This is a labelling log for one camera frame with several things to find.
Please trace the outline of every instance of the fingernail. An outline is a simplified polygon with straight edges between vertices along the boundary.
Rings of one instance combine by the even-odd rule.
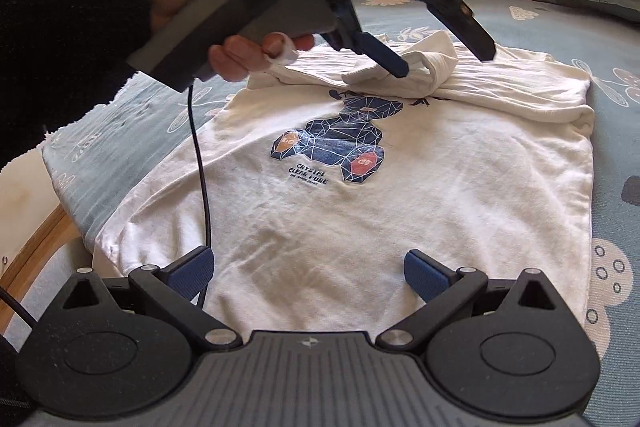
[[[276,35],[278,35],[280,39],[266,48],[266,58],[272,64],[290,66],[298,60],[296,45],[288,35],[280,32],[277,32]]]
[[[210,47],[209,53],[211,53],[211,55],[213,55],[213,58],[217,60],[223,60],[226,57],[224,48],[218,44]]]
[[[284,36],[279,35],[279,37],[280,38],[277,41],[273,41],[269,46],[265,48],[265,51],[270,58],[278,58],[284,50]]]
[[[225,44],[225,48],[239,58],[248,58],[252,49],[242,39],[231,38]]]

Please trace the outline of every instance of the bed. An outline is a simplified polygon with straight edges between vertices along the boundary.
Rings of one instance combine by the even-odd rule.
[[[602,375],[586,413],[598,427],[631,425],[640,417],[640,285],[634,283],[640,273],[640,29],[595,12],[530,0],[465,1],[503,46],[548,52],[591,75],[593,244],[584,327],[602,358]],[[354,4],[366,31],[392,41],[415,42],[442,28],[417,2]],[[220,79],[198,83],[196,126],[213,118],[242,87]],[[97,233],[124,196],[190,139],[185,103],[183,94],[138,74],[111,105],[96,107],[50,137],[43,156],[66,211],[53,218],[58,229],[72,237],[70,217],[93,251]],[[56,226],[50,224],[51,230]],[[116,273],[100,255],[94,266],[104,277]]]

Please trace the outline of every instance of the bear graphic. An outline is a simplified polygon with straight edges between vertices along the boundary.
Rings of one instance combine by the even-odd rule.
[[[388,118],[402,110],[401,102],[351,91],[329,95],[342,100],[338,116],[312,120],[304,129],[283,133],[271,148],[271,157],[282,160],[303,154],[325,165],[340,165],[346,182],[362,183],[380,168],[385,152],[379,143],[382,131],[372,120]]]

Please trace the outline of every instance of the gray ribbed panel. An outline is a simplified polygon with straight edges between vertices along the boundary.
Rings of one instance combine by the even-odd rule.
[[[309,339],[319,341],[306,343]],[[35,414],[25,427],[91,425]],[[244,348],[203,357],[163,404],[102,427],[491,427],[446,403],[411,357],[362,333],[255,333]],[[548,427],[586,427],[579,419]]]

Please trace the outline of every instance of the blue gripper pad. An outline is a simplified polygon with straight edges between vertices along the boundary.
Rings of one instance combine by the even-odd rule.
[[[188,301],[207,287],[213,277],[215,261],[208,247],[197,247],[162,268],[158,279]]]
[[[404,256],[404,280],[425,302],[440,295],[459,279],[456,272],[420,250],[410,250]]]

